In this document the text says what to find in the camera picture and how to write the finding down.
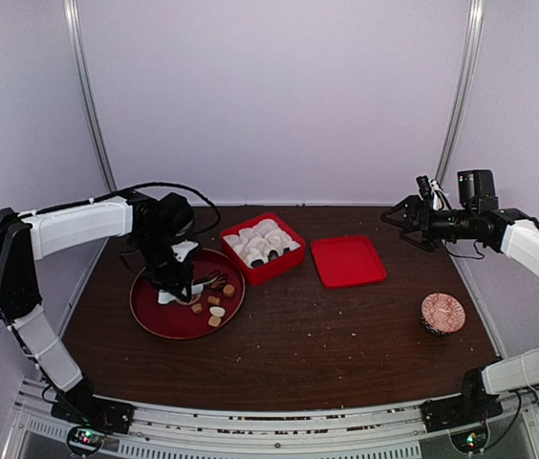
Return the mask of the red tin lid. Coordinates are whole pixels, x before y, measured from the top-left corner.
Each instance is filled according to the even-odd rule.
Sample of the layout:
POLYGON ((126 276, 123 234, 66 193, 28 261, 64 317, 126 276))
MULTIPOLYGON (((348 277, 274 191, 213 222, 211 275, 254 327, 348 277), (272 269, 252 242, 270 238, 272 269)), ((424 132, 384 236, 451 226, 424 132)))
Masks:
POLYGON ((311 242, 311 253, 325 288, 339 289, 382 282, 387 271, 372 241, 353 235, 311 242))

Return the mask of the silver serving tongs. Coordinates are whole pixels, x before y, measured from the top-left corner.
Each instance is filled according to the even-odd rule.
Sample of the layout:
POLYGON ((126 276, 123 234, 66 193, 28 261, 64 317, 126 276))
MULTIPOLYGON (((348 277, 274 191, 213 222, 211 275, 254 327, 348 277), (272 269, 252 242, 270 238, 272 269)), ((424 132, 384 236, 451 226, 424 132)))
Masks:
POLYGON ((200 294, 204 289, 222 290, 227 284, 228 275, 219 270, 213 271, 192 283, 192 293, 200 294))

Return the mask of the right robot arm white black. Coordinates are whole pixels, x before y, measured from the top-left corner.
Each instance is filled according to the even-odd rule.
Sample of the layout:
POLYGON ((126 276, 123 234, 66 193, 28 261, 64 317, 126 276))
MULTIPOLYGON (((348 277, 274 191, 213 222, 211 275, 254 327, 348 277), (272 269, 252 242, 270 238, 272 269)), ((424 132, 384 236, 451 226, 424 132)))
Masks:
MULTIPOLYGON (((539 220, 517 208, 501 208, 493 174, 488 169, 457 175, 460 205, 449 205, 441 186, 419 176, 418 193, 409 195, 381 215, 399 229, 409 244, 432 252, 443 243, 471 240, 504 255, 539 279, 539 220)), ((475 421, 504 392, 539 386, 539 348, 472 371, 464 377, 454 414, 475 421)))

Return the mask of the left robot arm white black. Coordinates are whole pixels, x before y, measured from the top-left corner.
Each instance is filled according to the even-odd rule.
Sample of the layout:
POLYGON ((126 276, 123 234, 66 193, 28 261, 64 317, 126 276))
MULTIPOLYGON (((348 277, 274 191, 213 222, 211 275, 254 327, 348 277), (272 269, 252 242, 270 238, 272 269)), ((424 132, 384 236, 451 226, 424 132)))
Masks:
POLYGON ((171 192, 156 199, 136 189, 27 213, 0 210, 0 319, 80 424, 94 423, 101 405, 46 317, 37 262, 89 242, 125 236, 144 260, 142 273, 156 290, 158 303, 186 302, 200 292, 193 280, 192 259, 200 248, 192 239, 194 222, 193 207, 182 195, 171 192))

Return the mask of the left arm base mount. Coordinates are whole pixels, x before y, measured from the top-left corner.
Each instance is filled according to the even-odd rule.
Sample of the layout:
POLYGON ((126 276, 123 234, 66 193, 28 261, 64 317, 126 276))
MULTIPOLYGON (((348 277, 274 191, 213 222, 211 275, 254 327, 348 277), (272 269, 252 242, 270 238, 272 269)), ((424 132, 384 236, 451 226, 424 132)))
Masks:
POLYGON ((66 446, 75 455, 90 456, 98 453, 114 434, 127 434, 133 421, 135 408, 132 404, 92 399, 91 410, 59 401, 53 404, 51 415, 72 424, 66 433, 66 446))

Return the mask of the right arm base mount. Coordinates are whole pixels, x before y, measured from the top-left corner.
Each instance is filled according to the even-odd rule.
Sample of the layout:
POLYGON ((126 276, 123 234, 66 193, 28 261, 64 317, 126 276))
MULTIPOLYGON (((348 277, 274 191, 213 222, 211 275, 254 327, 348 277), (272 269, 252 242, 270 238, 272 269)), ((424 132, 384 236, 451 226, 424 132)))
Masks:
POLYGON ((488 422, 502 415, 503 407, 496 397, 471 402, 459 395, 428 400, 420 406, 420 414, 428 433, 447 433, 457 452, 472 456, 490 445, 488 422))

